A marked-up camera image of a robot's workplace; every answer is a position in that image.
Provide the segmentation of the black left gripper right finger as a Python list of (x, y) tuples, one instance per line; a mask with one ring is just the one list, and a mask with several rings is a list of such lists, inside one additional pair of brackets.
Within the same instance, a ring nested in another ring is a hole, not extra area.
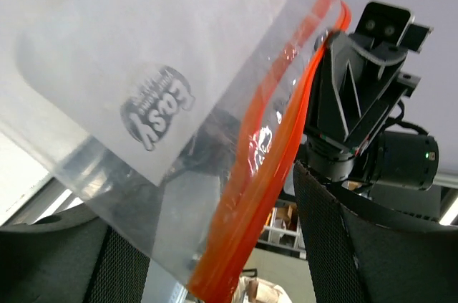
[(293, 167), (317, 302), (456, 302), (457, 227), (408, 216)]

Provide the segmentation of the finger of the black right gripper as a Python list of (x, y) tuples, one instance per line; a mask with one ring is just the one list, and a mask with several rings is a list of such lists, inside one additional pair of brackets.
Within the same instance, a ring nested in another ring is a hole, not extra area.
[(408, 50), (360, 34), (335, 32), (313, 81), (307, 134), (343, 149), (360, 148), (387, 111), (376, 103), (393, 82)]

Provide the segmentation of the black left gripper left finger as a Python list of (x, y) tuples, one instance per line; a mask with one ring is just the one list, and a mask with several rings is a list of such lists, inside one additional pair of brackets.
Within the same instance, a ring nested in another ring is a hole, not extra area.
[(2, 302), (141, 302), (149, 264), (86, 206), (1, 227)]

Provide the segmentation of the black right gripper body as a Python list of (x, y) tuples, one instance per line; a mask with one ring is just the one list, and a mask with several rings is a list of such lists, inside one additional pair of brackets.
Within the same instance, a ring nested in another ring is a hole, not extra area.
[(411, 97), (419, 77), (398, 71), (376, 103), (387, 111), (360, 148), (343, 149), (307, 134), (303, 162), (326, 185), (353, 181), (425, 191), (437, 174), (439, 146), (423, 127), (404, 120), (403, 98)]

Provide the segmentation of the clear zip bag orange zipper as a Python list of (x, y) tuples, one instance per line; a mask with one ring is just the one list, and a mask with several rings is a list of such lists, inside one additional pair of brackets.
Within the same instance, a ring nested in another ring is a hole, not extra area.
[(205, 302), (296, 156), (342, 0), (1, 0), (1, 130)]

